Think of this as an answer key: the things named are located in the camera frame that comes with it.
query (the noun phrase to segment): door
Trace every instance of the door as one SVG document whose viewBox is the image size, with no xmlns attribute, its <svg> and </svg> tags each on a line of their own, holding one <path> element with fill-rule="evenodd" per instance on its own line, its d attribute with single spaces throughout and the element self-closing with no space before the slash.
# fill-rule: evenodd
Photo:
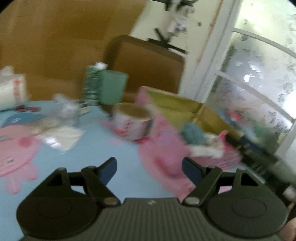
<svg viewBox="0 0 296 241">
<path fill-rule="evenodd" d="M 0 67 L 26 74 L 32 100 L 79 98 L 86 66 L 128 35 L 146 0 L 14 0 L 0 13 Z"/>
<path fill-rule="evenodd" d="M 296 169 L 295 6 L 224 0 L 219 18 L 186 96 Z"/>
</svg>

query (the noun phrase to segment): brown chair backrest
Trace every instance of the brown chair backrest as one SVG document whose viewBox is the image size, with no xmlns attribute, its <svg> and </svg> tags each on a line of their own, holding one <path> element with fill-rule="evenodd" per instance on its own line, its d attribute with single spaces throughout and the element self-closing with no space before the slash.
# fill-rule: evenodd
<svg viewBox="0 0 296 241">
<path fill-rule="evenodd" d="M 133 101 L 140 86 L 177 93 L 184 68 L 180 55 L 127 35 L 108 44 L 104 62 L 108 69 L 129 75 L 123 101 Z"/>
</svg>

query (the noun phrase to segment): blue tablecloth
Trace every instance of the blue tablecloth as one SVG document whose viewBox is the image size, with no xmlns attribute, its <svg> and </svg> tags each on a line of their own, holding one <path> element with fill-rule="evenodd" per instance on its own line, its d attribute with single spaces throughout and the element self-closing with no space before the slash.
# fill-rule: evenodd
<svg viewBox="0 0 296 241">
<path fill-rule="evenodd" d="M 31 102 L 28 106 L 41 107 L 41 114 L 53 109 L 52 101 Z M 0 112 L 0 126 L 9 123 L 15 111 Z M 21 118 L 34 118 L 35 113 L 17 114 Z M 42 144 L 38 154 L 32 160 L 39 170 L 39 178 L 24 182 L 17 195 L 5 190 L 4 178 L 0 177 L 0 240 L 17 241 L 23 234 L 16 220 L 16 210 L 21 201 L 58 167 L 66 167 L 68 172 L 80 171 L 83 167 L 99 166 L 110 157 L 118 162 L 117 173 L 109 182 L 108 188 L 121 200 L 127 197 L 172 197 L 161 185 L 154 181 L 141 165 L 137 146 L 133 143 L 114 141 L 115 134 L 98 123 L 106 120 L 107 115 L 99 107 L 91 107 L 90 113 L 80 117 L 79 128 L 85 131 L 78 143 L 69 151 L 61 153 Z"/>
</svg>

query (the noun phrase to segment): paper towel roll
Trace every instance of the paper towel roll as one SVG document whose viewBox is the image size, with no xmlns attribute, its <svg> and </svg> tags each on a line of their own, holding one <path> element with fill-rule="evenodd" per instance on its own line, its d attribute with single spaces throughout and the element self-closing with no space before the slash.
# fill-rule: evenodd
<svg viewBox="0 0 296 241">
<path fill-rule="evenodd" d="M 0 78 L 0 110 L 12 109 L 28 101 L 23 74 Z"/>
</svg>

